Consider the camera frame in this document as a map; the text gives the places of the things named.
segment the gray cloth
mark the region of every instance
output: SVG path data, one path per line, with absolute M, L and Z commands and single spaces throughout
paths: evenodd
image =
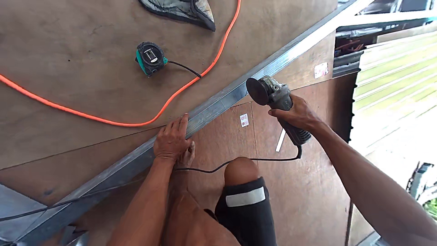
M 139 0 L 148 11 L 199 25 L 215 32 L 214 18 L 207 0 Z

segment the black shorts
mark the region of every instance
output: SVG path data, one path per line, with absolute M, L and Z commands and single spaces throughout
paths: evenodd
M 262 177 L 226 186 L 215 207 L 215 216 L 242 246 L 276 246 L 269 192 Z

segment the cable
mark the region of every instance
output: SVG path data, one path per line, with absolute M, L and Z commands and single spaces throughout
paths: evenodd
M 298 154 L 296 157 L 294 158 L 289 158 L 289 159 L 264 159 L 264 158 L 250 158 L 252 161 L 268 161 L 268 162 L 288 162 L 288 161 L 294 161 L 297 159 L 300 159 L 302 157 L 302 146 L 301 145 L 297 145 L 298 147 Z M 197 172 L 204 172 L 204 173 L 213 173 L 218 171 L 220 168 L 226 166 L 227 164 L 229 164 L 232 161 L 228 161 L 225 162 L 223 164 L 221 164 L 219 167 L 217 167 L 214 170 L 211 171 L 206 171 L 206 170 L 202 170 L 202 169 L 197 169 L 197 168 L 191 168 L 191 167 L 186 167 L 186 168 L 176 168 L 175 171 L 197 171 Z
M 195 74 L 197 77 L 199 77 L 199 78 L 202 77 L 202 75 L 198 74 L 196 71 L 192 70 L 191 68 L 189 68 L 189 67 L 187 67 L 187 66 L 184 66 L 184 65 L 182 65 L 182 64 L 180 64 L 180 63 L 177 63 L 177 62 L 174 62 L 174 61 L 167 61 L 167 62 L 168 62 L 168 63 L 173 63 L 173 64 L 176 64 L 176 65 L 179 65 L 179 66 L 181 66 L 181 67 L 183 67 L 183 68 L 189 70 L 190 72 L 194 73 L 194 74 Z
M 82 200 L 82 199 L 85 199 L 85 198 L 88 198 L 88 197 L 92 197 L 92 196 L 95 196 L 95 195 L 100 194 L 102 192 L 107 192 L 107 191 L 110 191 L 110 190 L 115 190 L 115 189 L 120 188 L 120 187 L 128 186 L 130 184 L 137 183 L 137 182 L 140 182 L 140 181 L 143 181 L 143 180 L 144 179 L 134 180 L 134 181 L 122 184 L 122 185 L 117 185 L 117 186 L 109 187 L 109 188 L 106 188 L 106 189 L 103 189 L 103 190 L 98 190 L 98 191 L 95 191 L 95 192 L 91 192 L 91 193 L 83 195 L 81 197 L 74 198 L 74 199 L 71 199 L 71 200 L 67 200 L 67 201 L 64 201 L 64 202 L 60 202 L 60 203 L 57 203 L 55 205 L 48 206 L 48 207 L 45 207 L 45 208 L 40 208 L 40 209 L 36 209 L 36 210 L 29 211 L 29 212 L 26 212 L 26 213 L 22 213 L 22 214 L 18 214 L 18 215 L 13 215 L 13 216 L 9 216 L 9 217 L 0 218 L 0 222 L 6 221 L 6 220 L 12 220 L 12 219 L 16 219 L 16 218 L 21 218 L 21 217 L 24 217 L 24 216 L 27 216 L 27 215 L 31 215 L 31 214 L 36 214 L 36 213 L 39 213 L 39 212 L 44 212 L 44 211 L 47 211 L 47 210 L 52 209 L 52 208 L 56 208 L 56 207 L 59 207 L 59 206 L 62 206 L 62 205 L 68 204 L 68 203 L 72 203 L 72 202 L 76 202 L 76 201 L 79 201 L 79 200 Z
M 217 63 L 218 59 L 220 58 L 220 55 L 222 54 L 223 48 L 225 47 L 225 43 L 226 40 L 228 38 L 229 32 L 232 29 L 232 26 L 234 26 L 235 21 L 237 20 L 238 14 L 240 12 L 240 5 L 241 5 L 241 0 L 237 0 L 237 10 L 235 11 L 235 15 L 234 18 L 231 21 L 231 24 L 229 25 L 228 29 L 226 30 L 225 36 L 223 37 L 222 43 L 220 45 L 220 49 L 218 50 L 217 56 L 215 57 L 214 61 L 211 63 L 211 65 L 209 65 L 209 67 L 203 71 L 203 73 L 201 73 L 201 76 L 205 76 Z M 156 119 L 158 119 L 161 114 L 164 112 L 164 110 L 167 108 L 167 106 L 170 104 L 170 102 L 177 96 L 179 95 L 183 90 L 185 90 L 186 88 L 190 87 L 192 84 L 194 84 L 194 82 L 198 81 L 200 79 L 200 77 L 196 77 L 195 79 L 191 80 L 188 84 L 184 85 L 183 87 L 181 87 L 179 90 L 177 90 L 173 95 L 171 95 L 171 97 L 167 100 L 167 102 L 164 104 L 164 106 L 161 108 L 161 110 L 158 112 L 158 114 L 151 120 L 143 122 L 143 123 L 137 123 L 137 124 L 131 124 L 131 123 L 121 123 L 121 122 L 115 122 L 115 121 L 111 121 L 111 120 L 107 120 L 107 119 L 103 119 L 97 116 L 93 116 L 93 115 L 89 115 L 74 109 L 70 109 L 64 106 L 61 106 L 59 104 L 56 104 L 54 102 L 51 102 L 47 99 L 44 99 L 38 95 L 35 95 L 29 91 L 27 91 L 26 89 L 22 88 L 21 86 L 17 85 L 16 83 L 10 81 L 9 79 L 7 79 L 6 77 L 4 77 L 3 75 L 0 74 L 0 80 L 2 82 L 4 82 L 5 84 L 7 84 L 8 86 L 14 88 L 15 90 L 19 91 L 20 93 L 34 99 L 37 100 L 38 102 L 44 103 L 47 106 L 53 107 L 55 109 L 59 109 L 59 110 L 63 110 L 65 112 L 69 112 L 72 114 L 75 114 L 77 116 L 81 116 L 87 119 L 92 119 L 95 121 L 99 121 L 102 123 L 106 123 L 106 124 L 110 124 L 110 125 L 114 125 L 114 126 L 120 126 L 120 127 L 142 127 L 145 125 L 148 125 L 152 122 L 154 122 Z
M 297 147 L 298 147 L 298 154 L 294 158 L 290 158 L 290 159 L 250 158 L 250 159 L 253 160 L 253 161 L 274 161 L 274 162 L 294 161 L 294 160 L 300 159 L 302 157 L 302 147 L 301 147 L 301 145 L 298 145 Z M 220 168 L 224 167 L 225 165 L 229 164 L 230 162 L 232 162 L 232 161 L 225 162 L 225 163 L 221 164 L 219 167 L 217 167 L 216 169 L 214 169 L 212 171 L 206 171 L 206 170 L 197 169 L 197 168 L 177 168 L 177 169 L 174 169 L 174 170 L 175 171 L 187 170 L 187 171 L 197 171 L 197 172 L 204 172 L 204 173 L 213 173 L 213 172 L 218 171 Z M 106 189 L 103 189 L 103 190 L 94 191 L 94 192 L 91 192 L 89 194 L 83 195 L 81 197 L 74 198 L 74 199 L 71 199 L 71 200 L 67 200 L 67 201 L 64 201 L 64 202 L 60 202 L 60 203 L 57 203 L 55 205 L 48 206 L 48 207 L 45 207 L 45 208 L 40 208 L 40 209 L 36 209 L 36 210 L 29 211 L 29 212 L 26 212 L 26 213 L 22 213 L 22 214 L 17 214 L 17 215 L 13 215 L 13 216 L 8 216 L 8 217 L 0 218 L 0 222 L 6 221 L 6 220 L 12 220 L 12 219 L 16 219 L 16 218 L 21 218 L 21 217 L 24 217 L 24 216 L 27 216 L 27 215 L 31 215 L 31 214 L 36 214 L 36 213 L 39 213 L 39 212 L 44 212 L 44 211 L 47 211 L 47 210 L 52 209 L 52 208 L 56 208 L 56 207 L 59 207 L 59 206 L 65 205 L 65 204 L 72 203 L 72 202 L 77 202 L 77 201 L 80 201 L 82 199 L 85 199 L 85 198 L 88 198 L 88 197 L 92 197 L 92 196 L 95 196 L 97 194 L 100 194 L 100 193 L 103 193 L 103 192 L 107 192 L 107 191 L 110 191 L 110 190 L 115 190 L 115 189 L 120 188 L 120 187 L 128 186 L 130 184 L 137 183 L 137 182 L 140 182 L 140 181 L 143 181 L 143 180 L 144 179 L 138 179 L 138 180 L 130 181 L 130 182 L 127 182 L 127 183 L 122 184 L 122 185 L 117 185 L 117 186 L 109 187 L 109 188 L 106 188 Z

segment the tape measure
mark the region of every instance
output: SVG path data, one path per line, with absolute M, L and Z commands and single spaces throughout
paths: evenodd
M 142 42 L 137 46 L 135 61 L 149 77 L 161 70 L 168 62 L 163 50 L 152 42 Z

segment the forearm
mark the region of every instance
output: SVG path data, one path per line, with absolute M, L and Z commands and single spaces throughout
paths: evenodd
M 158 246 L 164 226 L 167 191 L 174 161 L 156 158 L 108 245 Z
M 434 221 L 399 184 L 326 124 L 321 123 L 312 133 L 330 158 L 352 202 L 378 233 L 392 242 L 405 234 L 437 240 Z

